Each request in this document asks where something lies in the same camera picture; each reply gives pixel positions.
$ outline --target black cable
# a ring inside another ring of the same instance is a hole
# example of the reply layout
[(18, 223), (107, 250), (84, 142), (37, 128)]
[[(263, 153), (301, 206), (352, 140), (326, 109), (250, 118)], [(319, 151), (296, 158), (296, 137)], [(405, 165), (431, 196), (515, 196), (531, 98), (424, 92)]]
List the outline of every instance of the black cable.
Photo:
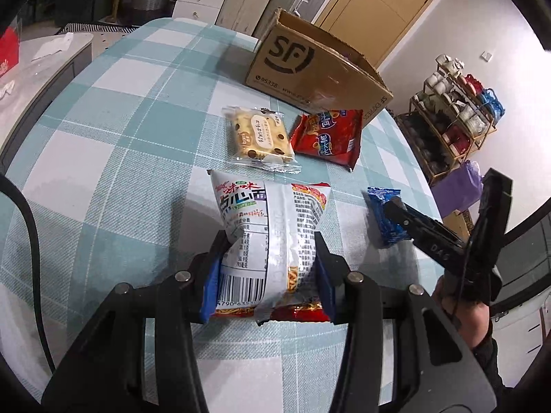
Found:
[(26, 198), (13, 183), (1, 173), (0, 191), (15, 203), (18, 210), (21, 211), (21, 215), (23, 215), (25, 225), (27, 226), (31, 246), (32, 303), (34, 305), (40, 344), (42, 345), (46, 361), (53, 374), (53, 372), (56, 371), (56, 366), (53, 362), (50, 348), (48, 347), (48, 340), (46, 339), (46, 332), (44, 331), (44, 322), (42, 319), (42, 303), (40, 299), (40, 246), (38, 242), (37, 224), (35, 223), (31, 207), (27, 203)]

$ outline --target black sleeve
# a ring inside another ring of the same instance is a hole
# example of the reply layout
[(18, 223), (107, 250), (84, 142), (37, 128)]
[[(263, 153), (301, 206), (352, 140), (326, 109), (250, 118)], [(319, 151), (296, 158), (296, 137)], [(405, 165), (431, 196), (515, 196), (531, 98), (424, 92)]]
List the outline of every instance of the black sleeve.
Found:
[(491, 337), (491, 334), (492, 324), (490, 321), (488, 333), (486, 334), (486, 337), (484, 337), (484, 340), (482, 340), (482, 342), (480, 342), (480, 344), (473, 349), (473, 355), (488, 378), (491, 387), (494, 389), (495, 397), (499, 406), (511, 388), (507, 388), (503, 385), (503, 381), (498, 373), (498, 344)]

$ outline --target light blue checkered cloth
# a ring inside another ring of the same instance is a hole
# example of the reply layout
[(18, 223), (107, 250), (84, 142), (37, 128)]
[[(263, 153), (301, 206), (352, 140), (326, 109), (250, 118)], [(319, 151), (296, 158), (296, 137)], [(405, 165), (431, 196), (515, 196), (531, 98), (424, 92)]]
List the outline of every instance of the light blue checkered cloth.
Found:
[[(38, 120), (9, 168), (38, 224), (42, 305), (54, 359), (113, 286), (144, 286), (208, 250), (221, 221), (206, 169), (281, 183), (330, 183), (320, 230), (353, 269), (394, 287), (432, 290), (441, 270), (410, 242), (386, 250), (364, 192), (398, 188), (404, 202), (439, 218), (423, 174), (384, 110), (362, 133), (353, 173), (298, 156), (296, 176), (236, 167), (224, 106), (268, 107), (293, 128), (300, 111), (245, 87), (256, 39), (187, 19), (146, 24), (95, 59)], [(49, 372), (32, 316), (28, 236), (0, 198), (0, 346), (40, 398)], [(154, 325), (145, 361), (154, 380)], [(389, 328), (385, 355), (392, 355)], [(329, 408), (345, 327), (213, 319), (194, 328), (199, 369), (213, 412), (309, 412)], [(385, 359), (382, 400), (391, 393)], [(154, 383), (148, 397), (155, 399)]]

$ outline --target snack bag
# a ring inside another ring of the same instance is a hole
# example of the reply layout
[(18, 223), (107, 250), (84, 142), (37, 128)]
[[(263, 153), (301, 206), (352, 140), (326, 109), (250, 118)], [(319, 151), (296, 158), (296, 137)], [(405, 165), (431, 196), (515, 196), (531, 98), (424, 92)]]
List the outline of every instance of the snack bag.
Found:
[(373, 188), (367, 189), (369, 200), (371, 200), (371, 206), (379, 230), (381, 231), (381, 238), (385, 245), (395, 244), (396, 242), (411, 239), (408, 233), (398, 224), (391, 222), (386, 218), (382, 206), (388, 203), (390, 199), (395, 196), (400, 196), (399, 189), (387, 189), (387, 188)]
[(236, 163), (289, 174), (301, 171), (281, 113), (266, 108), (256, 110), (243, 107), (226, 107), (222, 112), (233, 125), (238, 148), (234, 156)]
[(232, 244), (220, 267), (217, 314), (254, 313), (265, 320), (283, 306), (319, 310), (313, 233), (327, 206), (329, 185), (209, 173)]
[(302, 115), (291, 136), (296, 152), (348, 166), (352, 171), (360, 156), (362, 110), (328, 110)]

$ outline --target hand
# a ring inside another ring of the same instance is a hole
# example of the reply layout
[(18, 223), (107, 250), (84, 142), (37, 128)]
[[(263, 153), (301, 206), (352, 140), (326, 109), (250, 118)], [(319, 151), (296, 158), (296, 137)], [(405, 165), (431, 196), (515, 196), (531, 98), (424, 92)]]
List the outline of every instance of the hand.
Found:
[[(451, 296), (443, 297), (444, 277), (440, 276), (433, 292), (433, 299), (448, 314), (453, 314), (456, 300)], [(490, 308), (481, 302), (459, 300), (456, 317), (461, 322), (457, 332), (470, 349), (477, 347), (488, 333)]]

